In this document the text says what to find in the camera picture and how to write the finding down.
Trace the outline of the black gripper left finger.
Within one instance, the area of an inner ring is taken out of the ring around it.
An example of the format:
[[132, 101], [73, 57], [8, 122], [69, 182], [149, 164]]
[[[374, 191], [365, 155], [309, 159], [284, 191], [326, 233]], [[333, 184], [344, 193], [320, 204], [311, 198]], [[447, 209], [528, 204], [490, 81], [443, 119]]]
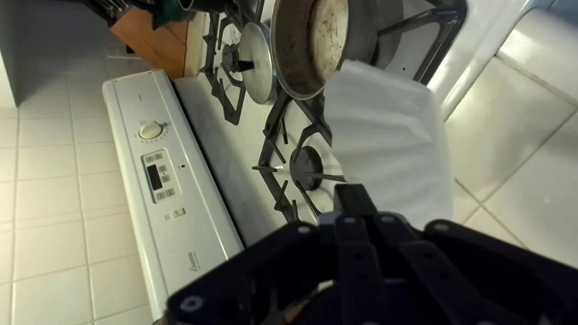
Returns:
[[333, 274], [327, 225], [291, 222], [167, 299], [167, 325], [266, 325]]

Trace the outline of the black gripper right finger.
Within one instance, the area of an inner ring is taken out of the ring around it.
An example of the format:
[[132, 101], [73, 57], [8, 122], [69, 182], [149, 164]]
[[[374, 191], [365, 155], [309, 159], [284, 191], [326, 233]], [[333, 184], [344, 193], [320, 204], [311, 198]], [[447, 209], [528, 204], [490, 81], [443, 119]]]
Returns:
[[418, 292], [454, 325], [578, 325], [578, 272], [510, 242], [385, 214], [385, 240]]

